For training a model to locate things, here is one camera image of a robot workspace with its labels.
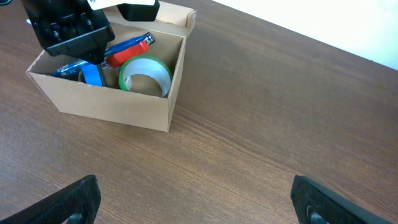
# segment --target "open box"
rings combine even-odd
[[[182,77],[185,44],[195,24],[196,10],[160,2],[155,22],[129,22],[115,8],[104,10],[116,38],[110,45],[151,32],[156,42],[144,55],[163,61],[173,73],[166,98],[87,85],[50,74],[76,61],[43,51],[28,68],[27,74],[60,112],[169,131],[178,88]]]

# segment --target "blue pen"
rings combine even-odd
[[[153,44],[155,42],[155,39],[153,38],[152,34],[150,32],[148,32],[145,35],[142,35],[139,37],[134,37],[129,40],[125,40],[123,42],[113,45],[112,47],[105,50],[104,56],[108,57],[112,54],[126,50],[129,47],[132,47],[145,39],[150,40],[149,44]],[[51,76],[62,77],[62,76],[69,76],[69,75],[76,74],[81,71],[81,66],[83,66],[86,63],[88,63],[88,62],[85,60],[79,59],[77,62],[72,62],[68,65],[65,65],[65,66],[59,68],[57,71],[55,71],[53,74],[51,74]]]

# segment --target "wood grain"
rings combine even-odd
[[[0,219],[95,174],[97,223],[297,223],[308,175],[398,223],[398,72],[212,1],[198,9],[169,133],[56,112],[41,48],[0,7]]]

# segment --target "wooden table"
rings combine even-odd
[[[198,9],[169,133],[58,113],[0,7],[0,219],[87,175],[97,223],[297,223],[307,175],[398,222],[398,72],[218,3]]]

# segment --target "tabletop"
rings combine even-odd
[[[0,220],[88,174],[96,223],[298,223],[295,175],[398,222],[398,72],[210,0],[169,133],[59,113],[25,74],[41,52],[0,7]]]

